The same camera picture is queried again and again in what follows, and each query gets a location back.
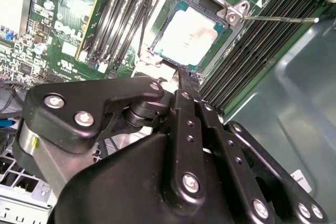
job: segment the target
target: screw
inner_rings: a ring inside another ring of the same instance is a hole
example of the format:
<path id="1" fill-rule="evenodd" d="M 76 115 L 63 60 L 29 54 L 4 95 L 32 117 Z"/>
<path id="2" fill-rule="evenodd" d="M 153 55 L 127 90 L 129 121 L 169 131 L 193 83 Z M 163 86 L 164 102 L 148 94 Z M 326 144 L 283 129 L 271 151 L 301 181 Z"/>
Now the screw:
<path id="1" fill-rule="evenodd" d="M 229 21 L 230 22 L 234 22 L 235 20 L 236 20 L 236 16 L 235 15 L 229 16 Z"/>
<path id="2" fill-rule="evenodd" d="M 207 110 L 209 110 L 209 111 L 212 110 L 211 106 L 210 106 L 209 104 L 207 104 L 207 103 L 204 104 L 204 107 L 205 107 Z"/>
<path id="3" fill-rule="evenodd" d="M 236 131 L 238 132 L 242 132 L 241 128 L 239 127 L 239 125 L 234 124 L 233 127 L 235 128 Z"/>
<path id="4" fill-rule="evenodd" d="M 81 111 L 75 115 L 75 122 L 80 126 L 90 127 L 95 121 L 90 113 Z"/>
<path id="5" fill-rule="evenodd" d="M 254 209 L 257 211 L 257 214 L 260 217 L 262 217 L 264 219 L 268 218 L 267 208 L 265 207 L 265 205 L 259 199 L 255 199 L 253 201 L 253 206 L 254 206 Z"/>
<path id="6" fill-rule="evenodd" d="M 158 85 L 155 83 L 155 82 L 152 82 L 150 84 L 151 88 L 154 89 L 154 90 L 159 90 L 160 88 L 158 87 Z"/>
<path id="7" fill-rule="evenodd" d="M 187 189 L 191 193 L 198 192 L 200 188 L 197 179 L 189 173 L 183 175 L 182 182 L 185 189 Z"/>
<path id="8" fill-rule="evenodd" d="M 182 96 L 185 98 L 185 99 L 190 99 L 190 95 L 186 92 L 182 92 Z"/>
<path id="9" fill-rule="evenodd" d="M 246 10 L 247 9 L 247 4 L 245 4 L 245 3 L 243 3 L 242 5 L 241 5 L 241 8 L 240 8 L 241 10 Z"/>
<path id="10" fill-rule="evenodd" d="M 317 218 L 323 219 L 323 214 L 319 210 L 319 208 L 315 205 L 311 205 L 311 210 L 313 210 L 313 213 L 316 215 Z"/>
<path id="11" fill-rule="evenodd" d="M 44 98 L 44 103 L 52 109 L 60 109 L 64 106 L 64 100 L 56 95 L 49 95 Z"/>
<path id="12" fill-rule="evenodd" d="M 310 212 L 304 206 L 304 204 L 298 203 L 298 207 L 299 207 L 299 210 L 302 213 L 302 215 L 305 216 L 307 219 L 309 219 L 310 218 Z"/>

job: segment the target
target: green circuit board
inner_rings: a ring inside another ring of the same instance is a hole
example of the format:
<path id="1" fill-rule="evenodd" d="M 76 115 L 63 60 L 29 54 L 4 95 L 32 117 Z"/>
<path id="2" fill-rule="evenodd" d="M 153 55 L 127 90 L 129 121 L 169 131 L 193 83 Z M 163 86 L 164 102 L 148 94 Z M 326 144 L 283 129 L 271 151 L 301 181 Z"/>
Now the green circuit board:
<path id="1" fill-rule="evenodd" d="M 257 16 L 271 0 L 224 1 L 232 6 L 241 1 L 248 1 L 250 4 L 248 14 Z M 169 16 L 171 10 L 179 0 L 164 0 L 161 6 L 159 2 L 160 0 L 152 1 L 149 20 L 153 13 L 158 12 L 154 22 L 149 22 L 146 27 L 150 36 L 145 34 L 144 47 L 151 47 L 153 38 L 160 36 L 164 31 L 165 25 L 172 18 Z M 55 81 L 97 80 L 112 78 L 109 73 L 113 69 L 116 69 L 113 78 L 134 75 L 142 20 L 136 21 L 139 25 L 132 37 L 132 43 L 123 44 L 121 41 L 119 47 L 116 46 L 117 50 L 127 46 L 117 68 L 114 61 L 108 62 L 103 71 L 100 71 L 99 66 L 102 61 L 97 61 L 92 66 L 95 51 L 87 51 L 89 48 L 87 42 L 97 35 L 97 27 L 101 22 L 102 10 L 106 3 L 107 0 L 31 0 L 26 33 L 10 39 L 8 33 L 11 31 L 4 30 L 0 21 L 0 80 L 15 80 L 28 85 Z M 251 23 L 244 22 L 236 31 L 226 26 L 199 64 L 190 65 L 189 69 L 197 72 L 206 81 L 213 69 L 223 60 L 226 49 L 233 47 L 240 40 Z M 299 36 L 293 36 L 292 44 L 307 28 L 308 26 L 301 29 Z"/>

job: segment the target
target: black ram slot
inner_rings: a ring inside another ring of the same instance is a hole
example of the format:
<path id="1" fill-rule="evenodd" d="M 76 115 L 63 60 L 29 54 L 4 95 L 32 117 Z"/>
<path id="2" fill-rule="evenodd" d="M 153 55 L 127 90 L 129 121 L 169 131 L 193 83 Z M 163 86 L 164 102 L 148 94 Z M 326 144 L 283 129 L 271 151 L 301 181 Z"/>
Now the black ram slot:
<path id="1" fill-rule="evenodd" d="M 311 11 L 310 11 L 309 14 L 311 15 L 313 13 L 314 8 L 310 7 L 310 9 L 311 9 Z M 290 29 L 288 29 L 288 34 L 286 36 L 292 36 L 301 25 L 300 24 L 291 24 L 291 26 L 292 27 Z M 249 68 L 247 66 L 246 72 L 242 71 L 241 76 L 239 78 L 236 78 L 235 81 L 227 87 L 227 89 L 226 89 L 227 92 L 223 96 L 222 101 L 221 101 L 221 103 L 218 104 L 218 106 L 221 107 L 221 108 L 225 108 L 226 106 L 228 106 L 229 103 L 239 94 L 239 92 L 241 92 L 245 88 L 245 86 L 248 85 L 248 83 L 256 75 L 258 75 L 258 73 L 260 71 L 263 70 L 265 65 L 273 58 L 273 56 L 276 54 L 276 52 L 278 50 L 280 50 L 281 47 L 286 42 L 287 41 L 285 41 L 283 39 L 283 41 L 276 41 L 276 44 L 271 42 L 268 45 L 266 45 L 265 47 L 267 47 L 267 49 L 265 49 L 264 52 L 261 54 L 262 56 L 255 63 L 255 66 L 253 66 L 252 68 Z"/>
<path id="2" fill-rule="evenodd" d="M 130 17 L 132 16 L 132 14 L 134 13 L 134 9 L 135 9 L 135 6 L 138 3 L 138 1 L 139 0 L 132 0 L 131 1 L 131 3 L 130 3 L 131 5 L 129 6 L 129 8 L 125 12 L 126 14 L 122 17 L 120 25 L 117 28 L 117 31 L 113 34 L 113 41 L 112 41 L 111 45 L 109 46 L 109 48 L 107 49 L 108 54 L 113 54 L 113 52 L 117 48 L 118 44 L 120 43 L 123 31 L 127 27 L 128 21 L 129 21 Z"/>
<path id="3" fill-rule="evenodd" d="M 110 20 L 113 13 L 113 6 L 116 0 L 107 0 L 105 3 L 105 8 L 102 11 L 101 17 L 98 21 L 97 30 L 93 36 L 93 40 L 91 42 L 91 49 L 96 51 L 100 45 L 101 39 L 106 33 L 106 28 L 108 21 Z"/>
<path id="4" fill-rule="evenodd" d="M 272 16 L 274 12 L 277 10 L 279 5 L 276 5 L 275 3 L 279 2 L 281 0 L 272 0 L 272 2 L 267 6 L 266 9 L 263 10 L 263 13 L 260 15 L 263 16 Z M 253 22 L 252 25 L 249 27 L 248 35 L 245 35 L 235 46 L 232 53 L 226 58 L 226 60 L 220 65 L 219 69 L 220 71 L 216 71 L 216 74 L 214 74 L 213 77 L 211 77 L 210 80 L 204 83 L 202 86 L 202 93 L 203 96 L 208 96 L 209 92 L 213 91 L 213 86 L 217 82 L 218 76 L 223 76 L 225 74 L 225 71 L 227 69 L 227 66 L 234 64 L 234 56 L 238 55 L 240 51 L 243 51 L 245 47 L 249 44 L 250 41 L 253 41 L 253 38 L 258 35 L 258 31 L 265 25 L 265 22 Z"/>
<path id="5" fill-rule="evenodd" d="M 286 6 L 283 10 L 282 13 L 288 14 L 290 9 L 292 8 L 291 5 Z M 225 73 L 226 78 L 223 78 L 221 82 L 219 83 L 219 86 L 221 89 L 216 91 L 216 93 L 213 93 L 211 99 L 213 100 L 214 104 L 220 103 L 222 100 L 222 94 L 225 92 L 226 86 L 231 82 L 231 80 L 235 77 L 236 73 L 239 73 L 245 64 L 250 66 L 252 63 L 250 59 L 253 57 L 253 55 L 257 54 L 260 50 L 259 47 L 263 44 L 264 41 L 267 40 L 268 36 L 271 35 L 271 31 L 275 30 L 280 23 L 272 23 L 272 22 L 267 22 L 264 23 L 264 26 L 262 29 L 259 31 L 259 33 L 264 34 L 262 37 L 256 37 L 254 40 L 251 40 L 250 45 L 245 47 L 246 49 L 241 51 L 241 55 L 235 55 L 235 63 L 234 65 L 228 65 L 228 71 Z"/>
<path id="6" fill-rule="evenodd" d="M 272 0 L 260 16 L 310 17 L 325 4 L 323 0 Z M 301 26 L 253 22 L 217 71 L 204 82 L 201 87 L 203 99 L 219 109 L 225 109 Z"/>
<path id="7" fill-rule="evenodd" d="M 295 4 L 298 0 L 288 0 L 289 3 Z M 288 16 L 297 16 L 298 12 L 294 14 L 289 14 L 290 10 L 292 9 L 293 5 L 286 6 L 281 12 Z M 281 26 L 288 26 L 288 24 L 279 23 L 279 22 L 267 22 L 265 23 L 265 26 L 262 28 L 260 32 L 264 34 L 264 36 L 260 38 L 256 38 L 252 40 L 252 43 L 248 46 L 248 50 L 245 50 L 243 52 L 242 56 L 239 56 L 240 61 L 236 62 L 234 67 L 233 65 L 229 66 L 231 70 L 225 74 L 227 78 L 224 78 L 220 83 L 220 91 L 213 95 L 212 100 L 215 104 L 221 103 L 223 100 L 223 93 L 226 91 L 226 86 L 230 84 L 231 81 L 235 81 L 235 74 L 240 72 L 246 72 L 247 69 L 242 69 L 242 67 L 245 65 L 246 68 L 253 67 L 254 61 L 255 61 L 255 55 L 261 55 L 262 49 L 261 46 L 265 46 L 268 44 L 271 39 L 269 39 L 269 36 L 271 36 L 273 33 L 272 31 L 281 31 L 279 27 Z"/>
<path id="8" fill-rule="evenodd" d="M 124 1 L 125 0 L 117 0 L 116 5 L 113 8 L 113 13 L 112 13 L 111 18 L 109 19 L 109 23 L 107 25 L 106 33 L 104 34 L 104 36 L 102 38 L 102 41 L 101 41 L 101 44 L 99 46 L 99 52 L 101 53 L 100 57 L 102 57 L 105 53 L 105 48 L 106 48 L 107 43 L 109 41 L 111 32 L 112 32 L 112 30 L 113 30 L 113 28 L 116 24 L 116 21 L 118 19 L 118 16 L 119 16 L 121 7 L 124 4 Z"/>

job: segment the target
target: black cable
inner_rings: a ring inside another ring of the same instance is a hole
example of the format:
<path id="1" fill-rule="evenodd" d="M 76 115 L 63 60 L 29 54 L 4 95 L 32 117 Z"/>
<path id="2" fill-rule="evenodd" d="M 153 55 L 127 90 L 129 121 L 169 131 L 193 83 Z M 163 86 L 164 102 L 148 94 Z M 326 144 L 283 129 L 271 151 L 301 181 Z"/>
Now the black cable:
<path id="1" fill-rule="evenodd" d="M 113 148 L 114 148 L 116 151 L 118 151 L 119 148 L 118 148 L 117 145 L 115 144 L 115 141 L 114 141 L 111 137 L 109 137 L 108 139 L 110 140 L 111 144 L 113 145 Z"/>
<path id="2" fill-rule="evenodd" d="M 13 97 L 10 95 L 6 104 L 3 106 L 3 108 L 0 110 L 0 114 L 3 113 L 5 110 L 7 110 L 7 108 L 10 106 L 10 104 L 13 101 Z"/>
<path id="3" fill-rule="evenodd" d="M 13 99 L 16 101 L 16 103 L 22 108 L 24 105 L 23 100 L 21 99 L 21 97 L 19 97 L 19 95 L 17 94 L 16 90 L 13 89 L 9 84 L 6 84 L 4 82 L 0 82 L 0 87 L 5 88 L 9 91 L 9 93 L 11 94 L 11 96 L 13 97 Z"/>

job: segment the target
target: cable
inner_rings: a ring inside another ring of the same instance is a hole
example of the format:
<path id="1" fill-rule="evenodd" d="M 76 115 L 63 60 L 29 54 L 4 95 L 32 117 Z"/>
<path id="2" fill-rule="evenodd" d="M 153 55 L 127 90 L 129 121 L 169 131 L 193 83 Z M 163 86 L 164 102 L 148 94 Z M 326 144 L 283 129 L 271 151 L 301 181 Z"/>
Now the cable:
<path id="1" fill-rule="evenodd" d="M 13 89 L 9 84 L 6 84 L 4 82 L 0 82 L 0 87 L 7 89 L 9 91 L 9 93 L 11 94 L 11 96 L 13 97 L 13 99 L 15 100 L 15 102 L 22 108 L 24 105 L 23 100 L 19 97 L 19 95 L 17 94 L 16 90 Z"/>
<path id="2" fill-rule="evenodd" d="M 118 148 L 117 145 L 115 144 L 115 141 L 114 141 L 111 137 L 109 137 L 108 140 L 110 140 L 111 144 L 113 145 L 113 148 L 114 148 L 116 151 L 118 151 L 119 148 Z"/>
<path id="3" fill-rule="evenodd" d="M 142 48 L 142 44 L 143 44 L 143 39 L 144 39 L 145 30 L 146 30 L 146 26 L 147 26 L 147 19 L 149 17 L 149 12 L 151 10 L 152 2 L 153 2 L 153 0 L 147 0 L 147 3 L 145 5 L 146 9 L 145 9 L 145 14 L 143 16 L 143 22 L 142 22 L 142 27 L 141 27 L 141 35 L 140 35 L 140 43 L 139 43 L 139 50 L 138 50 L 139 60 L 141 58 L 141 48 Z"/>
<path id="4" fill-rule="evenodd" d="M 3 113 L 5 110 L 8 109 L 8 107 L 10 106 L 10 104 L 12 103 L 13 101 L 13 97 L 10 95 L 6 104 L 3 106 L 3 108 L 0 110 L 0 114 Z"/>

